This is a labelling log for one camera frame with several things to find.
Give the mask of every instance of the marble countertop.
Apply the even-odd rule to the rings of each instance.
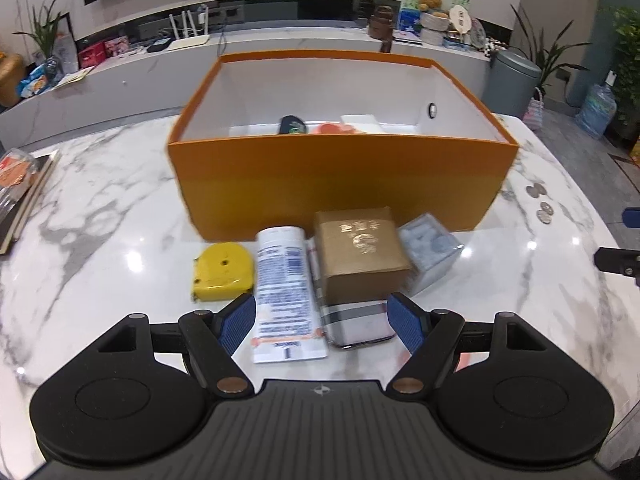
[[[164,152],[175,120],[56,146],[62,158],[0,263],[0,471],[10,478],[43,460],[28,415],[39,384],[131,312],[171,322],[195,308],[193,259],[207,244],[188,221]],[[414,300],[468,320],[517,312],[599,378],[617,422],[640,399],[640,292],[633,280],[594,268],[597,247],[616,247],[603,221],[542,142],[519,120],[502,120],[521,145],[502,190],[480,225],[458,235],[462,257]],[[535,182],[548,196],[526,193]],[[555,210],[549,225],[536,217],[541,200]],[[179,356],[158,359],[182,367]],[[324,360],[254,365],[245,340],[234,359],[256,389],[264,378],[386,384],[406,350],[395,338]]]

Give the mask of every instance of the red box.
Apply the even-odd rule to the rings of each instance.
[[[80,68],[89,68],[90,66],[100,65],[107,59],[107,52],[104,49],[104,41],[92,44],[84,49],[80,54]]]

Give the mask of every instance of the orange cardboard box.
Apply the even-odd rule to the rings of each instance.
[[[286,115],[311,131],[357,114],[385,134],[276,134]],[[221,56],[167,151],[200,235],[247,240],[277,225],[311,235],[317,211],[385,206],[398,225],[428,211],[450,231],[473,229],[518,145],[433,60],[275,50]]]

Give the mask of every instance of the gray trash can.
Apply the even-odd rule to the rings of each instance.
[[[511,50],[500,50],[493,60],[482,102],[495,114],[521,119],[541,75],[535,63]]]

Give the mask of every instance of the gray floor tile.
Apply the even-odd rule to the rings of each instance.
[[[640,206],[640,194],[610,158],[628,158],[607,139],[593,139],[573,118],[546,110],[544,126],[536,134],[580,186],[605,223],[621,221],[625,207]],[[626,235],[621,238],[628,241]]]
[[[607,227],[622,249],[640,251],[640,229],[630,229],[622,222],[607,224]]]

